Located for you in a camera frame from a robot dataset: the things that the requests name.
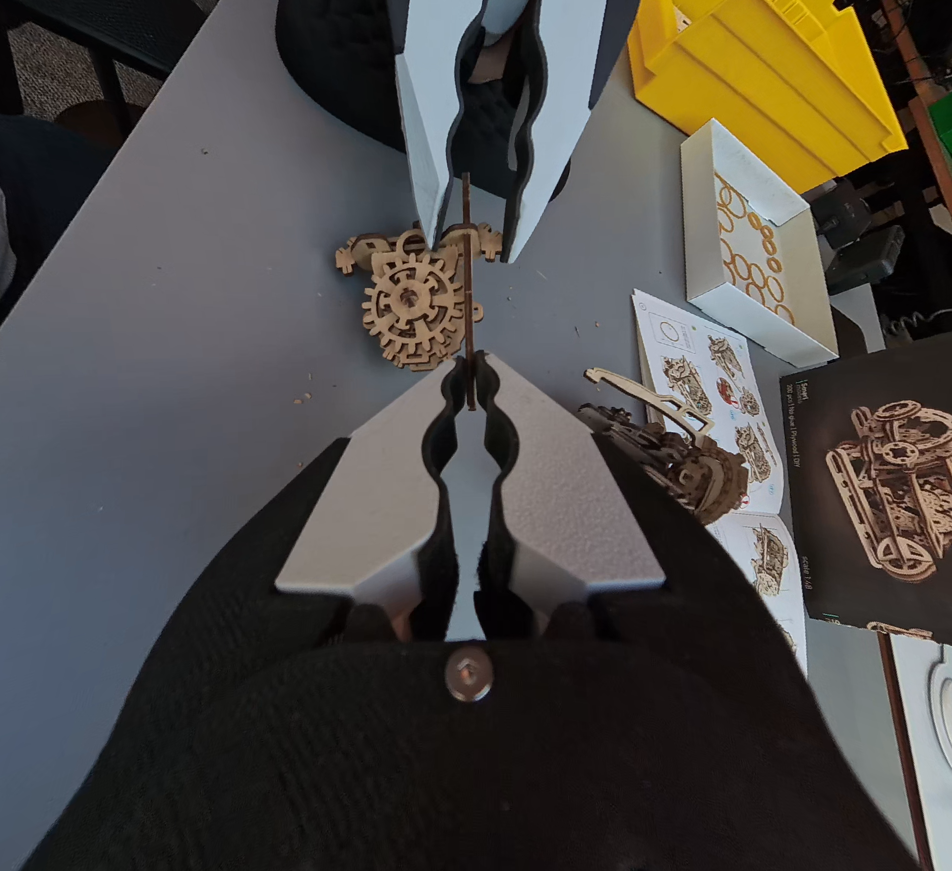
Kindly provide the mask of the thin dark wooden strip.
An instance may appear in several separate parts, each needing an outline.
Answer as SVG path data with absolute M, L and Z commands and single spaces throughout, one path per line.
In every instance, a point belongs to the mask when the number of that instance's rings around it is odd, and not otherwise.
M 463 283 L 464 283 L 464 354 L 466 360 L 467 407 L 477 409 L 474 377 L 474 314 L 473 314 L 473 246 L 478 243 L 478 230 L 473 224 L 470 210 L 470 173 L 462 174 L 463 213 Z

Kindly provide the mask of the person's grey shirt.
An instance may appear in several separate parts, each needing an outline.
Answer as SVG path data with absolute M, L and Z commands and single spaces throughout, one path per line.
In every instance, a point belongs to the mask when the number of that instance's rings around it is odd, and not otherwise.
M 6 196 L 0 192 L 0 295 L 4 297 L 10 288 L 17 266 L 17 257 L 10 243 L 6 216 Z

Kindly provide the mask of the illustrated instruction booklet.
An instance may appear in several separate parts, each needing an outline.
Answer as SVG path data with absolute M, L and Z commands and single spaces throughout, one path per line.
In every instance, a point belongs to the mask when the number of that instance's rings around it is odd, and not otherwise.
M 750 359 L 750 342 L 641 290 L 632 294 L 643 383 L 713 423 L 720 449 L 738 453 L 747 489 L 738 508 L 708 526 L 761 595 L 807 672 L 799 560 L 779 519 L 783 464 Z

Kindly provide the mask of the black model kit box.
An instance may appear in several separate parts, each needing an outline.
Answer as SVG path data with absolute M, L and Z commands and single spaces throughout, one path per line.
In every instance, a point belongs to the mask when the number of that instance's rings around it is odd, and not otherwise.
M 779 381 L 809 617 L 951 642 L 951 335 Z

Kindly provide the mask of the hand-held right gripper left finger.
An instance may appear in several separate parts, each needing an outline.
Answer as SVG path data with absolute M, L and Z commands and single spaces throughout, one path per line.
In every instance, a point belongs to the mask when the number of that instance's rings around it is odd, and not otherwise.
M 462 361 L 445 362 L 356 428 L 275 584 L 448 620 L 459 565 L 441 473 L 457 448 Z

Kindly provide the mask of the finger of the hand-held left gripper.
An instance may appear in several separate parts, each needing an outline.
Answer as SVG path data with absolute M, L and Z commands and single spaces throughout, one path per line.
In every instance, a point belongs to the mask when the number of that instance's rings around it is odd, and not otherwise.
M 486 0 L 387 0 L 411 188 L 427 246 L 443 231 L 463 113 L 460 62 Z
M 536 230 L 607 79 L 641 0 L 530 0 L 506 82 L 522 91 L 510 134 L 513 189 L 503 261 L 515 262 Z

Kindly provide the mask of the pale wooden gear assembly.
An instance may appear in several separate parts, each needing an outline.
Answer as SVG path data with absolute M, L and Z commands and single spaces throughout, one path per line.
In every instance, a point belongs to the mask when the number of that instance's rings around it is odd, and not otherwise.
M 464 344 L 463 230 L 450 226 L 430 248 L 415 222 L 397 236 L 351 237 L 335 251 L 335 268 L 343 274 L 369 273 L 363 327 L 400 368 L 433 370 Z

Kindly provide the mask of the black device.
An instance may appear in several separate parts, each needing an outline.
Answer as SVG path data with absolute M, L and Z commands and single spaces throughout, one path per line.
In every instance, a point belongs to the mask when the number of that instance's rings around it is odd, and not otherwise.
M 877 285 L 894 273 L 904 232 L 896 225 L 875 230 L 866 202 L 847 179 L 815 197 L 810 210 L 817 235 L 834 252 L 825 265 L 829 296 Z

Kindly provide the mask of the dark wooden mechanical model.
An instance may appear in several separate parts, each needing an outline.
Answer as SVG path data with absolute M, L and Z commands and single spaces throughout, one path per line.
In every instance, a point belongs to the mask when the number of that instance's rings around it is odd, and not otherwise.
M 637 425 L 623 408 L 585 403 L 578 417 L 596 435 L 608 439 L 703 525 L 740 510 L 748 499 L 748 471 L 744 456 L 719 447 L 710 433 L 707 415 L 670 394 L 658 394 L 643 385 L 601 367 L 591 367 L 585 377 L 595 385 L 606 384 L 655 409 L 664 423 Z

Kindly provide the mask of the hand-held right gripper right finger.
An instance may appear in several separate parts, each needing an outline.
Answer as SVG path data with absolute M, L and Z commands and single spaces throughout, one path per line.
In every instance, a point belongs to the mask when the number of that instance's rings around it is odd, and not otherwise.
M 592 595 L 653 590 L 664 572 L 590 427 L 480 352 L 483 445 L 499 468 L 480 558 L 480 607 L 551 618 Z

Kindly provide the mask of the black mesh cushion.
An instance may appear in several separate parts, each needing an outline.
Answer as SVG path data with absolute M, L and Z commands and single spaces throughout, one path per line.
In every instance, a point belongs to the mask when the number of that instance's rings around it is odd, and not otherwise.
M 481 20 L 460 62 L 453 173 L 469 172 L 478 187 L 503 198 L 514 184 L 510 134 L 522 91 L 520 74 L 513 88 L 506 82 L 506 65 L 529 3 L 494 45 L 484 43 Z M 406 153 L 387 0 L 278 0 L 275 36 L 287 71 L 316 104 Z

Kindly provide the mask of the white box with wooden rings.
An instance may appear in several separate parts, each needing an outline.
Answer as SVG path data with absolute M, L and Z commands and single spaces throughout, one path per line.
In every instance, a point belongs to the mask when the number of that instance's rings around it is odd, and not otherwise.
M 717 120 L 681 145 L 685 295 L 796 367 L 838 343 L 809 205 Z

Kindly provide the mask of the pale plywood sheet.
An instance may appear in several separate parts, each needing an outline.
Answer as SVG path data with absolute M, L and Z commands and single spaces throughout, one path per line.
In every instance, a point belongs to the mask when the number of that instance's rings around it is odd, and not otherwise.
M 922 629 L 878 631 L 899 762 L 923 869 L 951 868 L 951 647 Z

